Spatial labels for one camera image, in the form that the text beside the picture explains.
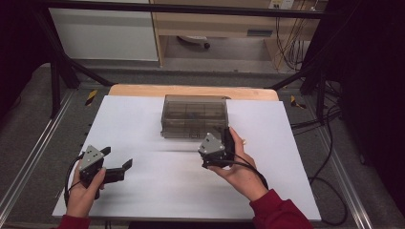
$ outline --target metal frame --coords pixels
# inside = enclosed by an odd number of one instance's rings
[[[149,12],[176,12],[176,13],[198,13],[198,14],[219,14],[219,15],[240,15],[240,16],[258,16],[258,17],[283,17],[283,18],[307,18],[307,19],[321,19],[321,20],[342,20],[344,14],[340,11],[303,11],[303,10],[264,10],[264,9],[250,9],[250,8],[231,8],[231,7],[208,7],[208,6],[187,6],[187,5],[166,5],[166,4],[140,4],[140,3],[115,3],[115,2],[90,2],[90,1],[68,1],[68,0],[32,0],[28,1],[32,8],[32,15],[44,34],[46,35],[53,53],[51,56],[54,59],[52,71],[53,79],[60,76],[65,80],[69,88],[78,87],[78,79],[73,69],[80,71],[95,81],[104,86],[112,86],[115,83],[103,79],[101,76],[93,73],[92,71],[81,66],[73,59],[71,59],[63,51],[63,47],[58,40],[57,34],[51,30],[50,25],[47,24],[43,12],[48,8],[54,9],[76,9],[76,10],[115,10],[115,11],[149,11]],[[283,81],[270,89],[278,90],[285,85],[288,81],[292,82],[295,79],[291,77],[287,81]],[[59,109],[59,87],[56,83],[53,84],[53,113],[54,116]]]

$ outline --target clear plastic box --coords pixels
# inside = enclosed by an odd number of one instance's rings
[[[168,94],[164,98],[161,135],[165,138],[205,138],[211,133],[221,139],[227,126],[225,96]]]

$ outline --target cabinet door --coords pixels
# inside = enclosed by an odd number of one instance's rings
[[[51,9],[51,14],[63,48],[71,58],[158,60],[150,12]]]

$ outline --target aluminum rail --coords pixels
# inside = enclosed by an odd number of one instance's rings
[[[343,13],[306,11],[306,10],[272,10],[253,8],[188,6],[170,4],[142,4],[117,2],[90,2],[67,0],[34,0],[36,6],[54,9],[72,10],[114,10],[114,11],[146,11],[146,12],[176,12],[197,14],[240,15],[259,17],[307,18],[307,19],[344,19]]]
[[[313,104],[312,99],[304,97],[307,106],[311,115],[316,118],[315,105]],[[330,136],[328,134],[327,128],[325,126],[319,127],[318,132],[321,136],[323,146],[325,148],[325,153],[328,154],[330,149]],[[363,203],[360,200],[357,192],[355,191],[354,185],[346,172],[346,169],[339,158],[339,154],[336,150],[332,149],[332,154],[330,157],[330,163],[336,174],[337,180],[342,189],[343,195],[346,198],[349,208],[352,211],[352,216],[354,221],[357,224],[359,229],[373,229],[372,222],[370,221],[369,215],[366,212],[366,209],[363,206]]]

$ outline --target white table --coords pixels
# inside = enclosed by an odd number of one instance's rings
[[[107,168],[130,158],[125,180],[107,184],[90,217],[128,220],[251,220],[248,200],[201,165],[200,140],[160,136],[164,97],[107,95],[84,143],[111,146]],[[320,215],[282,102],[227,100],[229,123],[245,138],[269,188],[290,198],[310,220]],[[66,208],[63,195],[53,216]]]

